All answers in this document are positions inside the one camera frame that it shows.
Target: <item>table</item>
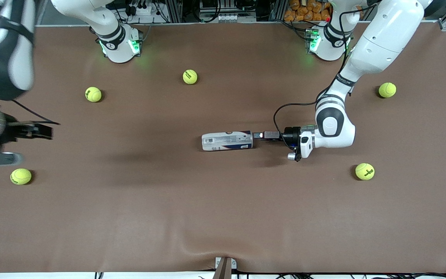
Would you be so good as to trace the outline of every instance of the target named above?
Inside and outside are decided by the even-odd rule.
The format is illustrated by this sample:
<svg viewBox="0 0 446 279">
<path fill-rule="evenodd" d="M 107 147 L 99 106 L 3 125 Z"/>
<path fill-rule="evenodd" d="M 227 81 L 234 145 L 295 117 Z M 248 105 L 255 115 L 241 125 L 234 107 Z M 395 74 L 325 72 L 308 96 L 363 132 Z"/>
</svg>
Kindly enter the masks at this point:
<svg viewBox="0 0 446 279">
<path fill-rule="evenodd" d="M 273 129 L 278 106 L 314 100 L 339 67 L 306 55 L 280 24 L 156 26 L 142 57 L 121 65 L 87 28 L 38 28 L 36 83 L 19 100 L 62 125 L 53 141 L 5 149 L 36 175 L 15 186 L 14 167 L 0 168 L 0 272 L 205 270 L 219 256 L 245 272 L 446 272 L 446 32 L 436 23 L 356 85 L 351 147 L 300 163 L 279 143 L 201 150 L 205 133 Z M 186 69 L 196 85 L 183 83 Z M 381 99 L 387 81 L 398 92 Z M 105 100 L 85 100 L 89 86 Z M 278 123 L 312 124 L 314 110 L 284 109 Z M 374 179 L 354 179 L 361 162 Z"/>
</svg>

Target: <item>green led light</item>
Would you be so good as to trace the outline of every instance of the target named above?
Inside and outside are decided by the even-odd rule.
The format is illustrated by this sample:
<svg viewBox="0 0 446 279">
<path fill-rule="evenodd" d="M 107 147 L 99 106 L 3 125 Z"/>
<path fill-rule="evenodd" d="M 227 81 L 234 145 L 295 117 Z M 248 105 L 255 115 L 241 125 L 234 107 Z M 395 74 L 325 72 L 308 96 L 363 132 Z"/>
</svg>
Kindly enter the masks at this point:
<svg viewBox="0 0 446 279">
<path fill-rule="evenodd" d="M 319 46 L 320 42 L 321 42 L 321 36 L 320 35 L 316 35 L 316 37 L 311 42 L 309 50 L 313 51 L 313 52 L 317 51 L 317 47 Z"/>
<path fill-rule="evenodd" d="M 130 48 L 132 49 L 133 53 L 139 53 L 139 43 L 136 41 L 129 40 Z"/>
<path fill-rule="evenodd" d="M 104 49 L 103 42 L 99 41 L 99 44 L 101 45 L 101 48 L 103 49 L 103 53 L 104 53 L 104 55 L 106 55 L 106 50 Z"/>
</svg>

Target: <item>tennis ball logo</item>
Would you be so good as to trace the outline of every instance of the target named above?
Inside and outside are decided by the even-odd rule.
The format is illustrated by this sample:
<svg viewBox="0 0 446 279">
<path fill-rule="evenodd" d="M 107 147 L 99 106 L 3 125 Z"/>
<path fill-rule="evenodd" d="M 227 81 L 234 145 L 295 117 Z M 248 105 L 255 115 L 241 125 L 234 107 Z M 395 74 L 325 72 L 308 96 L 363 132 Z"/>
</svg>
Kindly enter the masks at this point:
<svg viewBox="0 0 446 279">
<path fill-rule="evenodd" d="M 374 173 L 375 170 L 370 169 L 370 170 L 366 170 L 366 172 L 367 172 L 367 173 L 366 173 L 364 176 L 368 176 L 368 175 L 370 175 L 371 173 Z"/>
</svg>

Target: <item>white can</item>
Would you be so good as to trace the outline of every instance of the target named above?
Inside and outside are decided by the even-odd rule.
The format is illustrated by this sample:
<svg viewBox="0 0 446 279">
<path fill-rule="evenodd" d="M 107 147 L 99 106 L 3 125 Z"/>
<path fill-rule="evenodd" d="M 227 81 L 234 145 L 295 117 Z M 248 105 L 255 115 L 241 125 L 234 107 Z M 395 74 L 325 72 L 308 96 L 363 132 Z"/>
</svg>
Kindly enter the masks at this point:
<svg viewBox="0 0 446 279">
<path fill-rule="evenodd" d="M 243 150 L 252 148 L 251 131 L 221 132 L 202 135 L 202 149 L 205 151 Z"/>
</svg>

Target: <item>black strap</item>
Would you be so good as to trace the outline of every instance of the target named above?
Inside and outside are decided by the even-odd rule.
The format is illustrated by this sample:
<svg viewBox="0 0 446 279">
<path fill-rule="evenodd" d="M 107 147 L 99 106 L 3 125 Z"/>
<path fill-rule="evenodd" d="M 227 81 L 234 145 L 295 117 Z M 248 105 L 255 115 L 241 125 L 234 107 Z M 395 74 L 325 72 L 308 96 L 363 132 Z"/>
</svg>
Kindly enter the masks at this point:
<svg viewBox="0 0 446 279">
<path fill-rule="evenodd" d="M 336 35 L 342 36 L 343 34 L 345 34 L 345 37 L 349 37 L 353 31 L 353 30 L 350 30 L 350 31 L 342 32 L 341 30 L 337 30 L 335 27 L 333 27 L 333 25 L 331 24 L 331 21 L 327 23 L 326 27 L 327 28 L 329 27 L 333 31 L 333 33 L 335 33 Z"/>
<path fill-rule="evenodd" d="M 109 50 L 116 50 L 118 49 L 118 46 L 121 42 L 124 41 L 125 39 L 125 35 L 126 35 L 126 31 L 125 28 L 123 28 L 122 26 L 120 26 L 120 35 L 118 36 L 118 38 L 114 39 L 113 41 L 105 41 L 101 38 L 101 43 L 103 44 L 103 46 L 105 46 L 107 49 Z"/>
<path fill-rule="evenodd" d="M 340 81 L 341 83 L 347 85 L 347 86 L 350 86 L 350 87 L 353 87 L 355 85 L 355 81 L 350 81 L 350 80 L 344 78 L 343 76 L 341 76 L 340 73 L 336 74 L 336 78 L 335 79 L 337 81 Z"/>
<path fill-rule="evenodd" d="M 21 23 L 17 23 L 14 21 L 10 21 L 7 18 L 0 17 L 0 28 L 7 29 L 7 30 L 14 30 L 18 34 L 22 35 L 23 37 L 27 38 L 29 42 L 34 45 L 34 34 L 30 32 L 25 26 L 23 26 Z"/>
<path fill-rule="evenodd" d="M 98 37 L 100 37 L 101 39 L 111 39 L 112 37 L 115 37 L 119 32 L 120 32 L 120 28 L 122 28 L 122 25 L 120 24 L 120 23 L 118 23 L 118 27 L 117 27 L 117 29 L 116 30 L 114 30 L 113 31 L 113 33 L 110 33 L 110 34 L 108 34 L 108 35 L 100 35 L 100 34 L 97 34 L 96 33 L 96 35 L 98 36 Z"/>
</svg>

